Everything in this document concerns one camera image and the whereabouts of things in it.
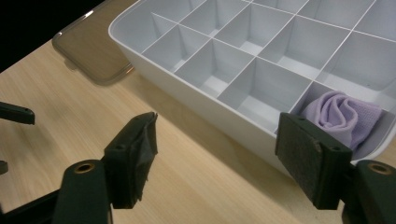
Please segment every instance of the clear plastic lid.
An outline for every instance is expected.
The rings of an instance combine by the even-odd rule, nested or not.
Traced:
[[[109,37],[107,28],[137,0],[106,0],[52,38],[52,46],[88,79],[110,85],[134,68]]]

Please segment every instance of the white plastic organizer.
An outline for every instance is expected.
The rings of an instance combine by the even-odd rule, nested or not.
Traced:
[[[299,114],[326,91],[383,109],[354,160],[388,146],[395,11],[395,0],[140,0],[109,34],[142,76],[285,172],[280,112]]]

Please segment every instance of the wooden table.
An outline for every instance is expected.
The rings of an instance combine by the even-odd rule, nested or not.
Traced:
[[[0,101],[22,105],[35,125],[0,119],[0,204],[5,212],[58,189],[64,169],[101,159],[134,116],[158,113],[156,157],[122,223],[341,223],[318,211],[289,177],[241,147],[137,72],[111,86],[69,70],[48,42],[0,74]],[[396,141],[377,158],[396,166]]]

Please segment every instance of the brass screw hole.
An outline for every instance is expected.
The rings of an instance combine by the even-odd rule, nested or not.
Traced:
[[[372,171],[379,173],[381,175],[391,175],[392,174],[392,171],[387,166],[384,166],[384,165],[381,165],[378,163],[373,163],[373,162],[370,163],[369,168]]]
[[[95,167],[95,165],[92,163],[82,163],[81,165],[76,167],[75,173],[79,174],[79,175],[84,174],[84,173],[87,173],[87,172],[93,170],[94,167]]]

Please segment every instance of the purple fabric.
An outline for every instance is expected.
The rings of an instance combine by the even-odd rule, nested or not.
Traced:
[[[381,115],[378,105],[329,91],[309,104],[302,115],[351,149],[366,139]]]

